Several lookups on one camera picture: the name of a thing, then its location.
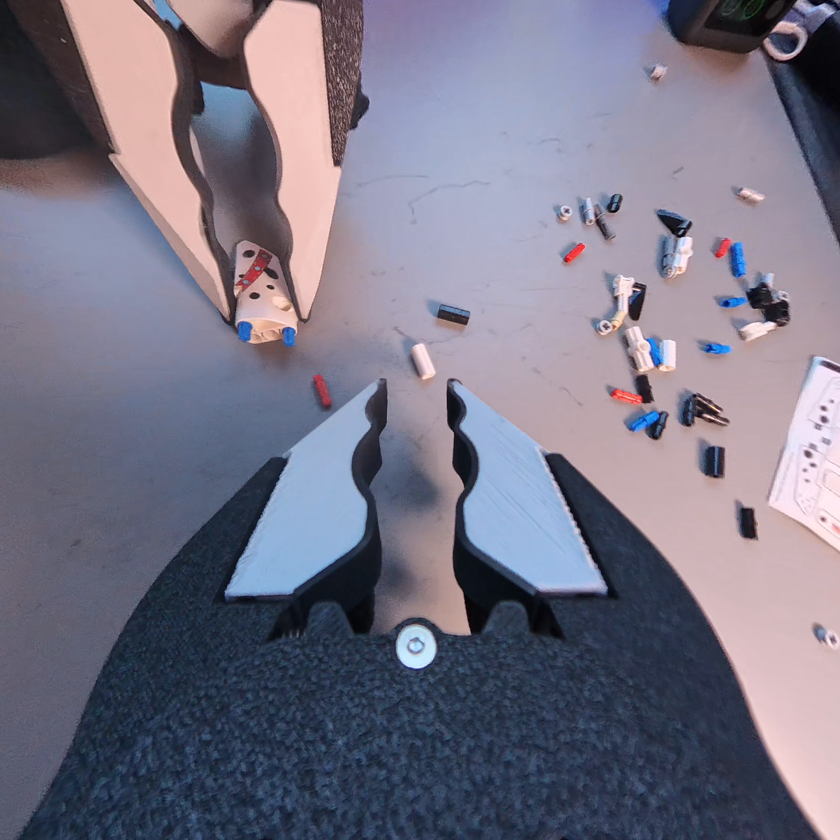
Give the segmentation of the toy sticker sheet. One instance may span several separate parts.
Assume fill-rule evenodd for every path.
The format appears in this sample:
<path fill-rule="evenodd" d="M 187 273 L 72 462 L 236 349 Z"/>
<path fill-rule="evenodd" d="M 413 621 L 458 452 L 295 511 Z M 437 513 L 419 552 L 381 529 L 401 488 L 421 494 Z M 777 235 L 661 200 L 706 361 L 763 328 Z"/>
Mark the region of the toy sticker sheet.
<path fill-rule="evenodd" d="M 770 507 L 839 550 L 839 365 L 812 359 L 770 489 Z"/>

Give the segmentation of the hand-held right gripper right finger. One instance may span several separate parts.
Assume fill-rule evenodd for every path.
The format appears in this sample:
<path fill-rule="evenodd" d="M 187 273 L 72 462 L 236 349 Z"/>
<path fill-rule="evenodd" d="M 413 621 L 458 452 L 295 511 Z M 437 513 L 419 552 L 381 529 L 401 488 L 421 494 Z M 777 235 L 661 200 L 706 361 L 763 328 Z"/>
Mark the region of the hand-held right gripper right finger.
<path fill-rule="evenodd" d="M 526 596 L 605 596 L 607 584 L 581 535 L 548 452 L 463 383 L 447 383 L 454 468 L 465 485 L 456 548 Z"/>

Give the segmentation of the white spotted toy panel assembly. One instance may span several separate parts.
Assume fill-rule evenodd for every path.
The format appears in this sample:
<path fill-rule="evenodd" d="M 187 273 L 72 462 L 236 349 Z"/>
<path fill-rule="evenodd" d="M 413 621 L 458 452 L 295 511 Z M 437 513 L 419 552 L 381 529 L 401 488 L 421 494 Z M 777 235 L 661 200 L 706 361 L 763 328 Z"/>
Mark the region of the white spotted toy panel assembly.
<path fill-rule="evenodd" d="M 234 294 L 234 325 L 241 341 L 296 345 L 298 316 L 274 254 L 251 241 L 240 241 L 235 250 Z"/>

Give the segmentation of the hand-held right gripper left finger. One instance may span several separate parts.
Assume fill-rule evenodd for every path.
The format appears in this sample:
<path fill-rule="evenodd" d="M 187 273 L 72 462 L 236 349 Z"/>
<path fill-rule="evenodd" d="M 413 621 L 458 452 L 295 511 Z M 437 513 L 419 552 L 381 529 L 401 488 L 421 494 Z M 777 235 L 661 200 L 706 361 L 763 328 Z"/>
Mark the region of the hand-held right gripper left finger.
<path fill-rule="evenodd" d="M 225 600 L 362 601 L 373 591 L 382 541 L 371 483 L 386 422 L 379 379 L 282 456 Z"/>

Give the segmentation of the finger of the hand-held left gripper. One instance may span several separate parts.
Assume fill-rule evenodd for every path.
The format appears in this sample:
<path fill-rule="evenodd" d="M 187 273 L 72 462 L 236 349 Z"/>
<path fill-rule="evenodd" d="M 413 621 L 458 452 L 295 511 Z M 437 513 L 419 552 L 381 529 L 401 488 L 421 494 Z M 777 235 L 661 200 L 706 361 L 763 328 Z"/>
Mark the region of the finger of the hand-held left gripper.
<path fill-rule="evenodd" d="M 306 322 L 322 278 L 341 177 L 333 162 L 319 7 L 272 2 L 245 37 L 242 58 L 247 89 L 275 146 L 275 203 L 290 227 L 287 276 Z"/>
<path fill-rule="evenodd" d="M 194 76 L 150 2 L 66 1 L 70 30 L 111 141 L 110 160 L 226 322 L 233 270 L 192 130 Z"/>

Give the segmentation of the black device with green display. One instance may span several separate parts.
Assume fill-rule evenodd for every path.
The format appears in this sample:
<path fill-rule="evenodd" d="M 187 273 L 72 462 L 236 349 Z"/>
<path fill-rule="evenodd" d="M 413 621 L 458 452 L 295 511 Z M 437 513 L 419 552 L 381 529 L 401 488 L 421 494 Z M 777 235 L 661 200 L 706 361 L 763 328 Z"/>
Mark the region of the black device with green display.
<path fill-rule="evenodd" d="M 746 54 L 759 48 L 794 1 L 670 1 L 666 20 L 683 44 Z"/>

